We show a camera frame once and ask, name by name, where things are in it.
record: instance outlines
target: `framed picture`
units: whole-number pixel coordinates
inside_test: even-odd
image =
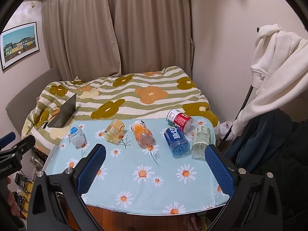
[[[3,31],[0,35],[2,71],[16,61],[39,50],[36,22]]]

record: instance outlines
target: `wooden floor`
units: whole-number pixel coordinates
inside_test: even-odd
[[[183,215],[137,216],[87,207],[105,231],[127,231],[127,227],[133,227],[136,231],[186,231],[183,226]],[[79,230],[70,212],[67,213],[67,220],[72,228]]]

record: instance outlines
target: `laptop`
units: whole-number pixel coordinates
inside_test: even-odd
[[[69,98],[61,107],[60,113],[54,117],[47,127],[62,128],[76,110],[76,94]]]

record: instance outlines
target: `curtain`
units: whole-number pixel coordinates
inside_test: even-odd
[[[115,6],[123,74],[176,65],[191,77],[189,0],[116,0]]]
[[[42,17],[50,67],[63,80],[121,74],[108,0],[43,0]]]

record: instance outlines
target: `gray upholstered headboard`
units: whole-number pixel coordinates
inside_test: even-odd
[[[52,68],[28,84],[7,104],[7,115],[20,134],[28,114],[36,107],[36,98],[49,83],[58,81],[58,71]]]

